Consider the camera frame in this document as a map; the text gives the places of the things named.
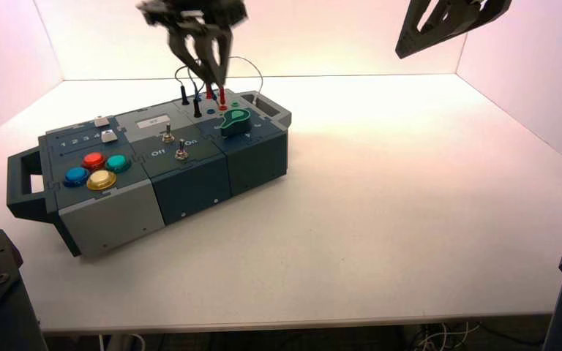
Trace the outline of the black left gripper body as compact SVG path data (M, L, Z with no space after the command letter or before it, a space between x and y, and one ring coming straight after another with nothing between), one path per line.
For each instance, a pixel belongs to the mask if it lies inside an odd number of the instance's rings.
M167 28L200 18L204 25L230 29L248 18L243 1L140 1L135 7L150 26Z

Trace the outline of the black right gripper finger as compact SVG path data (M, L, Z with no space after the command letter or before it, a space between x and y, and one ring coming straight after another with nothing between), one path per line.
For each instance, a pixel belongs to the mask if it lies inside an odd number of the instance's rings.
M410 1L395 48L400 59L450 39L460 25L460 2L437 1L420 26L419 22L429 5L430 1Z
M441 16L445 33L438 44L493 22L504 15L512 0L446 1L446 12Z

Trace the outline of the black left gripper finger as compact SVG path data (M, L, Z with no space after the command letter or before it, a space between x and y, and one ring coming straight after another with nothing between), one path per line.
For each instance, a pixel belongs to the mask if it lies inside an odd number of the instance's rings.
M221 66L215 60L212 40L220 28L214 25L181 24L168 30L168 45L172 53L201 80L221 84Z
M211 28L209 35L211 37L209 64L211 78L209 83L224 86L228 73L233 34L230 29Z

